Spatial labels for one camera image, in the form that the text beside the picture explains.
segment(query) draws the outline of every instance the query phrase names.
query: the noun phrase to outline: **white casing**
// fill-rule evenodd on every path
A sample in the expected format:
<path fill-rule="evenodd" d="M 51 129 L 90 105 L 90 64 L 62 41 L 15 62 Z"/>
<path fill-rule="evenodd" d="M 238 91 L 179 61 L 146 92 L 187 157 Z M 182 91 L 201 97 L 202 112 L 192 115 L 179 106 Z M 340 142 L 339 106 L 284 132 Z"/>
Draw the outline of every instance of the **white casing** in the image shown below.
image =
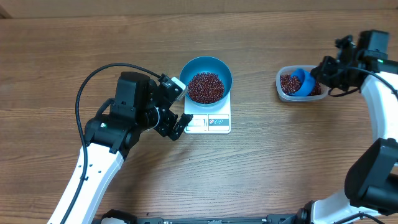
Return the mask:
<path fill-rule="evenodd" d="M 172 78 L 172 81 L 173 81 L 175 84 L 177 84 L 177 85 L 182 89 L 182 92 L 180 93 L 180 95 L 177 97 L 177 99 L 175 99 L 175 101 L 180 101 L 180 100 L 185 96 L 185 94 L 187 93 L 188 88 L 187 88 L 187 86 L 185 86 L 184 83 L 182 83 L 182 82 L 181 82 L 178 78 L 176 78 L 176 77 L 173 77 L 173 78 Z"/>
<path fill-rule="evenodd" d="M 103 220 L 101 220 L 101 224 L 126 224 L 126 223 L 117 218 L 104 218 Z"/>
<path fill-rule="evenodd" d="M 398 75 L 381 72 L 378 75 L 398 88 Z M 361 87 L 369 108 L 373 141 L 378 138 L 398 140 L 398 100 L 391 90 L 374 76 L 368 75 Z"/>
<path fill-rule="evenodd" d="M 311 211 L 311 222 L 314 224 L 333 224 L 359 212 L 367 213 L 374 217 L 380 215 L 377 211 L 369 208 L 351 206 L 344 190 L 340 190 L 326 199 L 314 202 Z"/>
<path fill-rule="evenodd" d="M 87 147 L 88 167 L 79 196 L 65 224 L 91 223 L 100 205 L 106 188 L 114 175 L 121 168 L 123 157 L 120 152 L 112 154 L 109 147 L 91 143 Z M 72 201 L 83 172 L 83 148 L 80 149 L 75 171 L 65 189 L 48 224 L 59 224 Z"/>
<path fill-rule="evenodd" d="M 397 74 L 381 72 L 378 75 L 395 89 L 398 88 Z M 371 75 L 368 75 L 362 84 L 361 93 L 368 104 L 373 141 L 378 138 L 398 140 L 398 116 L 395 114 L 398 111 L 398 99 L 396 96 L 385 84 Z M 311 222 L 314 224 L 333 224 L 358 212 L 372 216 L 380 215 L 377 211 L 369 208 L 351 206 L 344 190 L 340 190 L 312 205 Z"/>

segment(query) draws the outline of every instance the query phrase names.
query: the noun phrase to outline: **digital kitchen scale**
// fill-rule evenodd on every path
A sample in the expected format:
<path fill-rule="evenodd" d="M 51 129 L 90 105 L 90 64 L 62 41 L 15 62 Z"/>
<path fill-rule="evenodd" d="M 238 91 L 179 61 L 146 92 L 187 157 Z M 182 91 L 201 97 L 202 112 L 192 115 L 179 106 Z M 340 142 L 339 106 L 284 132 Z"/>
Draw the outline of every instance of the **digital kitchen scale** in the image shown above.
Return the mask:
<path fill-rule="evenodd" d="M 224 85 L 223 97 L 214 103 L 201 104 L 192 101 L 189 94 L 186 94 L 184 113 L 192 114 L 193 119 L 184 131 L 187 134 L 229 134 L 231 132 L 231 70 L 218 58 L 197 57 L 182 68 L 180 81 L 189 86 L 192 78 L 199 73 L 217 74 Z"/>
<path fill-rule="evenodd" d="M 229 134 L 231 132 L 231 93 L 211 107 L 198 106 L 185 98 L 185 114 L 193 119 L 184 129 L 187 134 Z"/>

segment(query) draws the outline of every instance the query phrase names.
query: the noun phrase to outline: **blue scoop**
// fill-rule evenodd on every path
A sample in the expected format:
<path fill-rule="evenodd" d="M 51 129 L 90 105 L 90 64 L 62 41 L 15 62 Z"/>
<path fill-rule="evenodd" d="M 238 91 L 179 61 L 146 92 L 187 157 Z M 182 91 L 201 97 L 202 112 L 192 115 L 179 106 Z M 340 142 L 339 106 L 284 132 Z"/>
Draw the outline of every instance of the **blue scoop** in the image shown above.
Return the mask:
<path fill-rule="evenodd" d="M 311 76 L 311 74 L 299 68 L 291 74 L 290 78 L 297 77 L 302 83 L 301 87 L 297 92 L 293 93 L 292 96 L 308 96 L 315 87 L 315 79 Z"/>

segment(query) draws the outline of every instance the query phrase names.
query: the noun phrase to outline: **wooden table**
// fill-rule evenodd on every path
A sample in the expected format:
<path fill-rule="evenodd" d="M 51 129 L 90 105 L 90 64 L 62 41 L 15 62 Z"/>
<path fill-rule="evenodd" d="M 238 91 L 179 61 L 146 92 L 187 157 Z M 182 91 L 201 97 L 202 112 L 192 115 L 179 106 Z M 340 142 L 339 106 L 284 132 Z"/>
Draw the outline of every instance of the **wooden table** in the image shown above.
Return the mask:
<path fill-rule="evenodd" d="M 373 143 L 367 106 L 359 94 L 282 103 L 275 75 L 288 65 L 317 65 L 336 55 L 335 38 L 368 29 L 391 33 L 390 59 L 398 60 L 396 10 L 1 20 L 0 223 L 50 218 L 81 146 L 77 90 L 111 62 L 173 77 L 194 57 L 220 58 L 234 78 L 232 132 L 175 142 L 143 133 L 97 217 L 111 208 L 139 217 L 253 217 L 295 213 L 328 197 Z M 124 70 L 89 82 L 83 124 L 114 96 Z M 172 110 L 181 114 L 183 103 Z M 398 223 L 398 216 L 382 220 Z"/>

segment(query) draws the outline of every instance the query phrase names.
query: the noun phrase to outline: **black cable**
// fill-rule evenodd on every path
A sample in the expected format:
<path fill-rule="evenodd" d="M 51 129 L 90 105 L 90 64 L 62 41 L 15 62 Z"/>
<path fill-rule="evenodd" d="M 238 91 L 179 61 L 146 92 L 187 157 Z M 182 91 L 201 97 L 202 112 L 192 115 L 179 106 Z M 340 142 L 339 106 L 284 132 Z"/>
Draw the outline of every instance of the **black cable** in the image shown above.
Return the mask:
<path fill-rule="evenodd" d="M 328 91 L 328 95 L 329 95 L 329 96 L 331 96 L 331 97 L 341 97 L 341 96 L 345 96 L 345 95 L 348 95 L 348 94 L 355 93 L 356 91 L 359 90 L 359 88 L 355 88 L 355 89 L 353 89 L 353 90 L 346 91 L 346 92 L 340 93 L 340 94 L 335 94 L 335 95 L 332 95 L 332 94 L 331 94 L 331 92 L 332 92 L 333 90 L 334 90 L 334 88 L 332 88 L 332 89 L 330 89 L 330 90 Z"/>
<path fill-rule="evenodd" d="M 97 113 L 95 114 L 96 117 L 99 117 L 104 113 L 104 111 L 112 104 L 114 103 L 114 98 L 109 98 L 107 99 L 98 109 Z"/>
<path fill-rule="evenodd" d="M 398 90 L 396 90 L 389 82 L 387 82 L 385 79 L 381 78 L 378 74 L 375 74 L 373 72 L 369 72 L 368 70 L 365 70 L 365 69 L 362 69 L 362 68 L 356 68 L 356 67 L 348 67 L 347 69 L 358 70 L 360 72 L 364 72 L 364 73 L 367 73 L 368 75 L 374 76 L 375 78 L 380 80 L 380 82 L 385 84 L 385 86 L 387 86 L 392 91 L 392 93 L 396 96 L 396 98 L 398 100 Z"/>
<path fill-rule="evenodd" d="M 355 58 L 355 61 L 358 61 L 359 56 L 365 51 L 366 49 L 361 49 L 359 51 L 357 51 L 357 53 L 355 55 L 352 55 L 351 59 L 349 60 L 349 63 L 344 67 L 344 69 L 342 69 L 342 71 L 333 74 L 331 77 L 329 78 L 334 78 L 339 76 L 340 74 L 342 74 L 343 72 L 347 71 L 347 69 L 351 66 L 351 64 L 353 63 L 353 58 Z"/>
<path fill-rule="evenodd" d="M 75 205 L 75 202 L 77 200 L 77 197 L 79 196 L 81 187 L 83 186 L 83 183 L 86 179 L 86 173 L 87 173 L 87 163 L 88 163 L 88 158 L 87 158 L 87 145 L 86 145 L 86 141 L 84 139 L 84 134 L 83 134 L 83 128 L 81 127 L 81 123 L 80 123 L 80 115 L 79 115 L 79 102 L 80 102 L 80 96 L 81 93 L 83 92 L 83 89 L 85 87 L 85 85 L 87 84 L 88 80 L 90 80 L 95 74 L 97 74 L 98 72 L 110 68 L 110 67 L 115 67 L 115 66 L 122 66 L 122 67 L 131 67 L 131 68 L 135 68 L 138 70 L 141 70 L 143 72 L 149 73 L 157 78 L 160 78 L 160 75 L 148 70 L 148 69 L 144 69 L 140 66 L 137 65 L 132 65 L 129 63 L 111 63 L 109 65 L 104 65 L 100 68 L 97 68 L 94 72 L 92 72 L 90 75 L 87 76 L 87 78 L 85 79 L 85 81 L 81 84 L 79 92 L 77 93 L 76 96 L 76 103 L 75 103 L 75 114 L 76 114 L 76 122 L 77 122 L 77 129 L 79 130 L 79 135 L 80 135 L 80 140 L 81 140 L 81 145 L 83 146 L 83 172 L 81 173 L 81 177 L 80 177 L 80 182 L 79 185 L 76 189 L 75 195 L 72 198 L 72 201 L 70 202 L 70 205 L 67 209 L 67 211 L 65 212 L 65 215 L 62 218 L 61 224 L 64 224 L 73 208 L 73 206 Z"/>
<path fill-rule="evenodd" d="M 384 224 L 384 222 L 378 220 L 377 218 L 375 218 L 375 217 L 373 217 L 371 215 L 363 213 L 363 212 L 359 212 L 358 214 L 355 214 L 355 215 L 352 215 L 350 217 L 344 218 L 344 219 L 342 219 L 342 220 L 340 220 L 338 222 L 335 222 L 334 224 L 343 224 L 343 223 L 349 222 L 351 220 L 354 220 L 355 218 L 363 219 L 363 217 L 370 218 L 371 220 L 375 221 L 378 224 Z"/>

